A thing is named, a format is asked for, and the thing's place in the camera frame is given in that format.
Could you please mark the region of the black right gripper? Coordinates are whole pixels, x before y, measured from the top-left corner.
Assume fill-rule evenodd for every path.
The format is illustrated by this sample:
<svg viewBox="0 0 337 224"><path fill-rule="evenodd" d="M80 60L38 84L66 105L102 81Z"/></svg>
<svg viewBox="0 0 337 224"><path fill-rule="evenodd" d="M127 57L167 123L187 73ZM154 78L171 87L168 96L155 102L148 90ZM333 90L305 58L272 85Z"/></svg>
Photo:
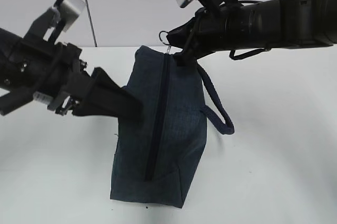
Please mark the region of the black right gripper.
<svg viewBox="0 0 337 224"><path fill-rule="evenodd" d="M184 25L167 34L169 45L183 48L175 53L177 66L195 66L197 60L218 51L230 51L232 10L222 5L218 15L200 8Z"/></svg>

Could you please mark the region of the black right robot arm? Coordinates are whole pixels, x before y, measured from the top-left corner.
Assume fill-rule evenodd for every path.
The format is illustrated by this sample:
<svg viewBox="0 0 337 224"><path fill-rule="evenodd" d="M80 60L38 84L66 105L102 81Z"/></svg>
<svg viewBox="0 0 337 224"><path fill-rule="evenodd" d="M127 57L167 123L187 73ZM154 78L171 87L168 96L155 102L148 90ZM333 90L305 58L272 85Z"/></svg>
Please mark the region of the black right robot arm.
<svg viewBox="0 0 337 224"><path fill-rule="evenodd" d="M336 0L239 1L217 13L201 8L167 39L181 49L179 65L219 51L243 60L274 48L330 47L336 44Z"/></svg>

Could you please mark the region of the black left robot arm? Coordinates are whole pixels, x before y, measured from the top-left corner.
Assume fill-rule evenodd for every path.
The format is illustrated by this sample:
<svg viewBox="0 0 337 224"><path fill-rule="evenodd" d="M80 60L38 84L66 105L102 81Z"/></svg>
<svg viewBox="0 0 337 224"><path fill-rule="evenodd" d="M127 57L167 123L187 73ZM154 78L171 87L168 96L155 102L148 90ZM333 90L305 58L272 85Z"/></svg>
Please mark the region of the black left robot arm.
<svg viewBox="0 0 337 224"><path fill-rule="evenodd" d="M92 74L82 50L43 38L21 38L1 30L1 115L38 101L58 115L112 116L138 120L142 102L119 87L100 67Z"/></svg>

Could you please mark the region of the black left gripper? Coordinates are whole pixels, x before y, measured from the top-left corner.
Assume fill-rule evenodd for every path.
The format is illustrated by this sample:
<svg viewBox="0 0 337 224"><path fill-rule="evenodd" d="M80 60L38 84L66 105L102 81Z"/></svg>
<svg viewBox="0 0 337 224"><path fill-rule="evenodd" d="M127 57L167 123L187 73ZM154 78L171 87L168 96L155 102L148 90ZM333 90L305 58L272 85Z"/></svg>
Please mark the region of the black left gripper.
<svg viewBox="0 0 337 224"><path fill-rule="evenodd" d="M101 68L90 76L82 49L69 43L37 43L18 36L1 37L1 115L40 101L48 110L74 116L139 119L143 104L118 86Z"/></svg>

